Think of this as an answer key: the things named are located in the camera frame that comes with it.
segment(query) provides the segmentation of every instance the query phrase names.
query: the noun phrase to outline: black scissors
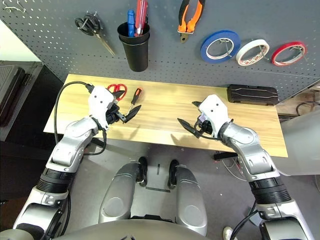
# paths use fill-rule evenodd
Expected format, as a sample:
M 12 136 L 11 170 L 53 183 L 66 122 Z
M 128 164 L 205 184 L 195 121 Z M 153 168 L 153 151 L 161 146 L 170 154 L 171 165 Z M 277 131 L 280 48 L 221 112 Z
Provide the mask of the black scissors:
M 96 14 L 97 13 L 95 14 L 87 13 L 83 17 L 83 19 L 77 17 L 74 20 L 74 23 L 76 27 L 84 34 L 87 34 L 89 36 L 96 36 L 105 46 L 105 48 L 109 51 L 109 53 L 111 53 L 112 56 L 115 56 L 114 51 L 107 44 L 107 42 L 100 36 L 101 26 L 98 18 L 96 17 Z

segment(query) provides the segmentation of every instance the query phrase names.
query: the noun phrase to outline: white wall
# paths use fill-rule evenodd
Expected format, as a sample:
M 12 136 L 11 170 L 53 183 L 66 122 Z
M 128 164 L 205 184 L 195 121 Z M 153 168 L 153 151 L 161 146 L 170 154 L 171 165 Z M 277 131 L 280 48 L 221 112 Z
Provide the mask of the white wall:
M 0 60 L 40 62 L 39 58 L 1 20 Z

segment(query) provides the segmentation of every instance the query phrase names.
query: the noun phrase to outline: wooden tabletop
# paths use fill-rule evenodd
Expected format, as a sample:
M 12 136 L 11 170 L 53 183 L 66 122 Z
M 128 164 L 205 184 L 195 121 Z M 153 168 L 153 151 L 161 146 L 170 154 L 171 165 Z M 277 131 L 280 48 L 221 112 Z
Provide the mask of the wooden tabletop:
M 234 122 L 240 126 L 255 130 L 260 137 L 262 147 L 271 156 L 288 157 L 276 108 L 230 103 L 227 99 L 226 88 L 75 74 L 69 74 L 65 83 L 73 81 L 83 81 L 92 83 L 94 86 L 105 87 L 110 84 L 125 84 L 128 92 L 118 103 L 120 112 L 123 114 L 127 113 L 136 88 L 143 88 L 136 103 L 136 106 L 142 105 L 140 111 L 126 124 L 120 121 L 112 124 L 107 132 L 109 139 L 233 152 L 231 148 L 224 146 L 219 141 L 197 139 L 187 132 L 177 120 L 181 118 L 193 125 L 200 112 L 191 102 L 201 102 L 208 95 L 217 94 L 228 107 L 229 118 L 234 119 Z M 69 123 L 89 114 L 88 97 L 87 89 L 80 84 L 70 85 L 63 90 L 57 110 L 58 133 L 63 134 Z M 53 119 L 52 111 L 44 128 L 45 132 L 54 132 Z M 97 137 L 102 138 L 102 133 L 100 132 Z

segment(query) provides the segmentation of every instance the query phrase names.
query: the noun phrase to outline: red tape roll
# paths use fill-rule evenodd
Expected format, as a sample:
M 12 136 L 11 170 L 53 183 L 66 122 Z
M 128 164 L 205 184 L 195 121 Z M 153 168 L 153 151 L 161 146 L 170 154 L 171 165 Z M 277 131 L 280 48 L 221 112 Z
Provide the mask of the red tape roll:
M 280 53 L 282 53 L 286 49 L 290 49 L 292 47 L 299 47 L 299 48 L 301 48 L 302 52 L 300 52 L 297 56 L 295 56 L 291 60 L 288 60 L 288 61 L 276 61 L 276 58 Z M 307 54 L 307 46 L 302 41 L 293 41 L 293 42 L 286 43 L 286 44 L 282 45 L 281 47 L 279 47 L 272 54 L 271 62 L 274 65 L 278 66 L 278 67 L 284 67 L 284 66 L 288 66 L 288 65 L 291 65 L 291 64 L 294 64 L 294 63 L 298 62 L 306 54 Z

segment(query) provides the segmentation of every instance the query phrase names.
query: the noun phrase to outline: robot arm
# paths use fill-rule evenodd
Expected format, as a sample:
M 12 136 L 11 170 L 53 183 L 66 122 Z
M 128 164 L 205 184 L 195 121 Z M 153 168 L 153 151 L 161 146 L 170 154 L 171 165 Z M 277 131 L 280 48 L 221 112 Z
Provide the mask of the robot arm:
M 16 219 L 13 231 L 25 231 L 35 240 L 48 240 L 59 236 L 64 219 L 62 206 L 68 197 L 69 187 L 86 146 L 99 130 L 102 130 L 106 144 L 109 125 L 119 120 L 128 122 L 141 107 L 137 106 L 127 116 L 123 116 L 116 101 L 116 97 L 122 95 L 123 91 L 111 93 L 103 86 L 92 88 L 88 99 L 90 116 L 67 126 L 63 138 L 53 149 L 40 180 L 32 188 Z
M 216 95 L 193 102 L 201 112 L 192 128 L 178 119 L 197 138 L 203 133 L 220 140 L 237 154 L 239 164 L 256 200 L 256 208 L 265 222 L 260 226 L 264 239 L 306 239 L 314 237 L 294 199 L 282 183 L 270 155 L 261 147 L 258 134 L 233 123 L 226 105 Z

